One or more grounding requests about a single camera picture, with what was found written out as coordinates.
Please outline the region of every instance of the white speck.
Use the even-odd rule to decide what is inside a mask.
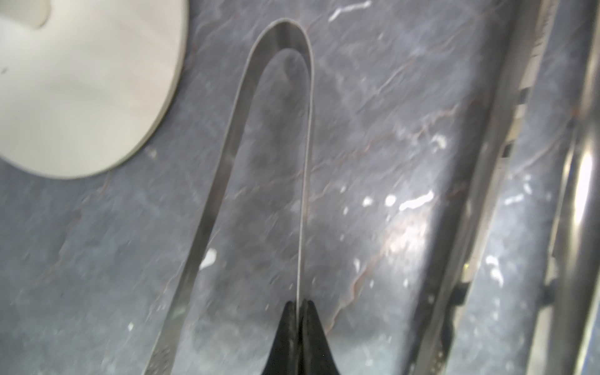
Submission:
[[[509,206],[513,203],[517,203],[517,202],[522,202],[523,199],[525,199],[525,196],[523,194],[517,194],[514,197],[508,197],[504,200],[504,205],[505,206]]]
[[[430,143],[435,143],[436,147],[434,147],[433,151],[436,152],[438,149],[446,149],[446,146],[448,145],[448,141],[446,140],[446,137],[444,137],[441,134],[436,134],[433,136],[433,138],[431,138],[431,142]]]
[[[365,199],[362,200],[362,206],[363,207],[369,207],[373,204],[373,198],[367,196],[365,197]]]
[[[150,159],[156,160],[156,157],[158,156],[158,152],[156,151],[155,148],[148,146],[144,149],[144,151],[146,151],[146,153],[148,154]]]
[[[415,209],[421,207],[425,203],[431,202],[434,196],[435,195],[433,194],[433,191],[430,190],[429,193],[425,194],[424,196],[407,200],[406,202],[400,205],[400,211],[404,211],[405,209]]]
[[[493,268],[490,271],[490,277],[492,278],[492,280],[496,280],[500,287],[504,286],[504,276],[502,275],[500,268]]]
[[[358,271],[361,270],[361,261],[358,258],[354,258],[354,260],[352,261],[352,263],[354,264],[354,268],[356,269],[356,273],[358,273]]]
[[[493,255],[488,255],[487,257],[485,257],[485,264],[487,264],[488,266],[494,266],[494,267],[500,266],[500,262],[498,262],[498,258],[496,258]]]
[[[394,205],[394,203],[396,203],[396,196],[395,195],[388,195],[387,197],[385,197],[385,206],[386,207],[391,207]]]
[[[371,4],[372,4],[371,0],[367,0],[365,2],[359,2],[357,4],[351,4],[351,5],[347,5],[345,7],[339,7],[329,17],[329,22],[335,21],[335,19],[342,13],[348,13],[348,12],[355,11],[355,10],[367,9],[368,7],[371,6]]]
[[[215,264],[215,260],[217,259],[217,251],[212,247],[208,249],[206,255],[204,255],[204,259],[202,263],[200,263],[200,269],[205,269],[206,267],[210,267]]]

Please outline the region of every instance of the countertop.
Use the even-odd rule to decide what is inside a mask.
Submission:
[[[400,374],[435,298],[517,3],[191,1],[181,82],[140,152],[75,181],[0,162],[0,368],[142,372],[247,54],[289,17],[315,55],[307,294],[341,373]],[[558,10],[484,254],[502,277],[482,263],[448,374],[524,374],[594,11],[591,0]],[[294,298],[305,78],[282,52],[261,79],[174,374],[259,373]],[[403,205],[422,196],[432,199]],[[596,327],[587,374],[600,372]]]

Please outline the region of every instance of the metal bar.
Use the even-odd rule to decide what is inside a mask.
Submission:
[[[558,266],[544,374],[581,374],[600,303],[600,12],[581,95],[552,255]]]
[[[520,5],[458,232],[433,313],[416,352],[414,373],[417,375],[443,371],[440,355],[444,358],[447,353],[439,351],[440,336],[444,322],[450,319],[448,307],[451,296],[459,282],[468,294],[475,276],[558,3],[559,0],[525,0]],[[458,323],[460,315],[455,311],[455,323]]]
[[[145,375],[168,375],[175,364],[175,355],[179,345],[181,329],[190,306],[191,293],[199,271],[200,264],[206,253],[206,246],[211,237],[217,215],[225,196],[227,183],[233,169],[233,162],[238,153],[239,145],[244,133],[244,127],[250,112],[254,93],[258,86],[260,76],[269,61],[281,50],[295,49],[302,55],[310,88],[307,110],[307,138],[304,159],[304,181],[302,183],[302,212],[300,218],[300,233],[298,244],[298,285],[296,290],[296,317],[304,299],[302,294],[302,270],[304,268],[304,230],[306,228],[308,210],[308,189],[311,170],[311,149],[313,139],[313,86],[314,63],[313,53],[306,32],[299,24],[289,19],[280,19],[270,24],[258,37],[250,50],[246,62],[242,81],[235,97],[233,112],[229,119],[229,126],[221,149],[211,189],[206,198],[206,205],[200,224],[196,230],[190,253],[185,261],[179,284],[175,289],[173,301],[167,312],[163,327],[158,334],[152,355],[144,371]]]

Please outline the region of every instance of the gray marble surface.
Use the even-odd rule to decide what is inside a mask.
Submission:
[[[524,373],[594,3],[559,8],[486,249],[503,283],[482,264],[449,374]],[[401,373],[457,226],[517,1],[373,0],[333,17],[349,4],[192,1],[178,91],[142,151],[76,181],[0,164],[3,373],[142,372],[247,53],[282,16],[307,28],[316,59],[307,293],[343,374]],[[291,52],[265,71],[175,374],[258,373],[293,299],[305,77]],[[589,374],[600,371],[599,337]]]

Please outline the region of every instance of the metal rail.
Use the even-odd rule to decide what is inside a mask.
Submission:
[[[558,4],[559,0],[524,0],[520,4],[458,231],[433,312],[416,348],[414,368],[409,370],[416,375],[444,370],[452,337],[444,347],[442,330],[458,325],[459,305],[467,298],[481,261],[499,190],[506,176],[512,147],[521,131]],[[453,299],[459,294],[461,303],[456,305]]]

